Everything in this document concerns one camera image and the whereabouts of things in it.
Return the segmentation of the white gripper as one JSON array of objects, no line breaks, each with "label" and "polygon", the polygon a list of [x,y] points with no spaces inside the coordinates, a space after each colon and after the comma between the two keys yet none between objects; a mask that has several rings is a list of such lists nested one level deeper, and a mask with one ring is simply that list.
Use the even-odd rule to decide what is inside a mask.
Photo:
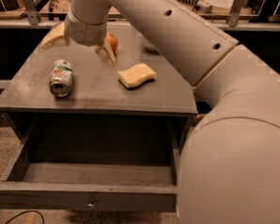
[{"label": "white gripper", "polygon": [[109,65],[116,65],[115,51],[106,36],[107,23],[87,24],[81,22],[70,11],[65,23],[60,23],[52,28],[41,42],[42,49],[51,47],[64,47],[69,44],[69,37],[77,43],[91,46],[96,45],[95,52],[105,59]]}]

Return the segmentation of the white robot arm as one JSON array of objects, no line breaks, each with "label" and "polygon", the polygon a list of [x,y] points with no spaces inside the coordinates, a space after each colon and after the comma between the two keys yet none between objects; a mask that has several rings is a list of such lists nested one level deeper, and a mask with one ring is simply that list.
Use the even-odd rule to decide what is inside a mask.
[{"label": "white robot arm", "polygon": [[174,0],[70,0],[70,37],[101,43],[115,7],[211,111],[179,162],[179,224],[280,224],[280,76]]}]

